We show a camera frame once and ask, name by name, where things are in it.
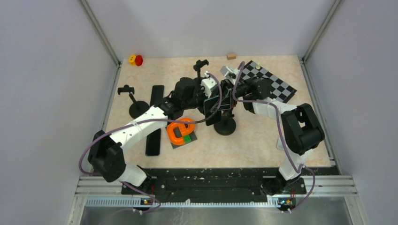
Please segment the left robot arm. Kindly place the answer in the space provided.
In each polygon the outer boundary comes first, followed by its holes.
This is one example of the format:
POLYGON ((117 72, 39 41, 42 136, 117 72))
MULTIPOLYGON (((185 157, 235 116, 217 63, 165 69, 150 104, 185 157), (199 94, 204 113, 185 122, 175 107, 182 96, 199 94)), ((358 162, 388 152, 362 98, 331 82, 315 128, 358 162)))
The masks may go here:
POLYGON ((214 77, 181 78, 173 91, 150 106, 126 125, 109 132, 98 131, 92 143, 85 149, 88 162, 96 171, 97 176, 110 183, 113 181, 127 182, 140 194, 149 191, 151 182, 147 174, 137 165, 125 162, 125 155, 132 147, 154 131, 179 121, 185 110, 204 110, 206 100, 215 99, 210 111, 216 112, 220 107, 220 82, 214 77))

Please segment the teal edged black phone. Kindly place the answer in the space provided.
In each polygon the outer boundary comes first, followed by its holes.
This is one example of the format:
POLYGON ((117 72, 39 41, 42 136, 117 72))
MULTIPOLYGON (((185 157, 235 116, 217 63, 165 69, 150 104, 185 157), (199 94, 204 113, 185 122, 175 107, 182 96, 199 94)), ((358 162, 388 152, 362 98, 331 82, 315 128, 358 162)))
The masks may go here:
POLYGON ((214 125, 222 120, 222 112, 217 109, 220 96, 216 95, 204 100, 203 110, 207 126, 214 125))

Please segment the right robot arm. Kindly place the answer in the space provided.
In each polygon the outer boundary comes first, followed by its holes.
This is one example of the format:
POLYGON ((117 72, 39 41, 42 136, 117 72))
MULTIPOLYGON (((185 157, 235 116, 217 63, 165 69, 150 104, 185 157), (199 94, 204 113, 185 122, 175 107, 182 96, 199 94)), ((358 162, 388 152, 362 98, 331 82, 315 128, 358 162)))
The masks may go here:
POLYGON ((275 178, 263 185, 268 195, 288 193, 294 188, 302 169, 313 150, 325 138, 325 133, 311 105, 289 105, 271 98, 274 91, 269 78, 248 80, 222 80, 217 88, 222 97, 232 104, 242 102, 246 110, 276 120, 279 139, 285 152, 285 160, 279 166, 275 178))

